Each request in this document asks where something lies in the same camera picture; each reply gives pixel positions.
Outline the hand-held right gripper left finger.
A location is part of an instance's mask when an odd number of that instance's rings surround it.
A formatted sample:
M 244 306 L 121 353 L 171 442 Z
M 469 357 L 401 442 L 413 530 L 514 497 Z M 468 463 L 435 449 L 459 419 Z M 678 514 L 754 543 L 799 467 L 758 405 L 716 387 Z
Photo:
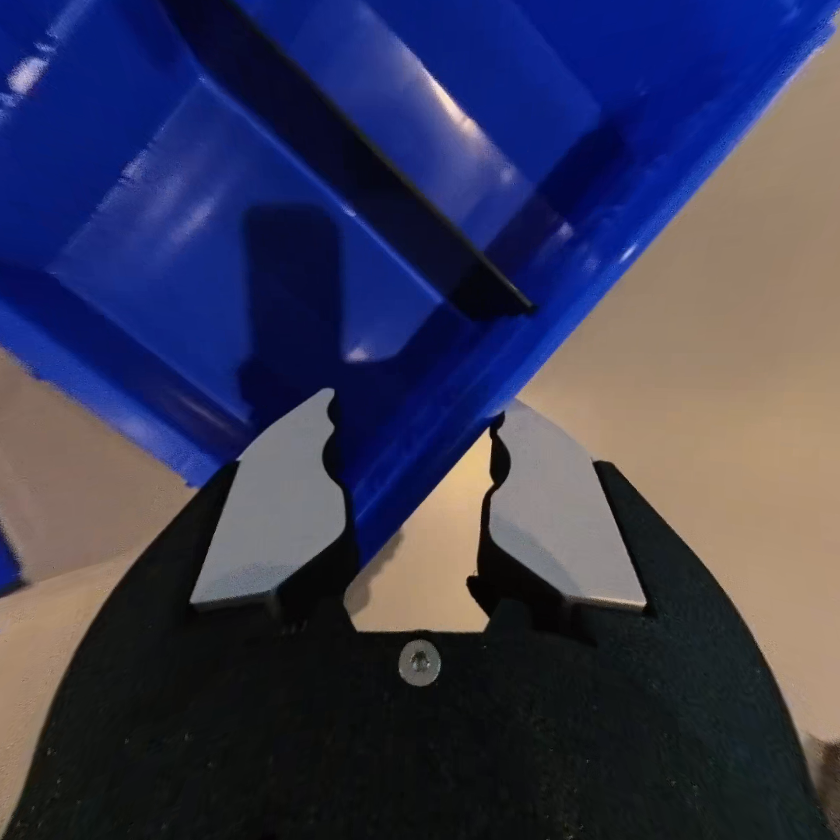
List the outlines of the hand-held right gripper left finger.
M 190 596 L 200 611 L 263 602 L 310 614 L 358 570 L 348 492 L 336 476 L 336 393 L 325 387 L 238 457 Z

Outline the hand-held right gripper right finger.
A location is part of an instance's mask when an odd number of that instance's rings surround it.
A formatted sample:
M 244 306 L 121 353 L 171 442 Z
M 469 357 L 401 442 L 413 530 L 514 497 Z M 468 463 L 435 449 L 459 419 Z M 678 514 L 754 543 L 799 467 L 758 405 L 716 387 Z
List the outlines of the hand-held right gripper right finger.
M 520 401 L 492 424 L 490 444 L 479 602 L 642 613 L 646 594 L 588 451 Z

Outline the black bin divider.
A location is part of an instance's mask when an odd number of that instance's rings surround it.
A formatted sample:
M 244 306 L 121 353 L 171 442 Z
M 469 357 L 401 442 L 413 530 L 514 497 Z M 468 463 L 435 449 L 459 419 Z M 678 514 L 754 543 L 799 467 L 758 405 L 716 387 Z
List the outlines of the black bin divider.
M 536 311 L 236 2 L 161 5 L 201 68 L 451 305 L 477 321 Z

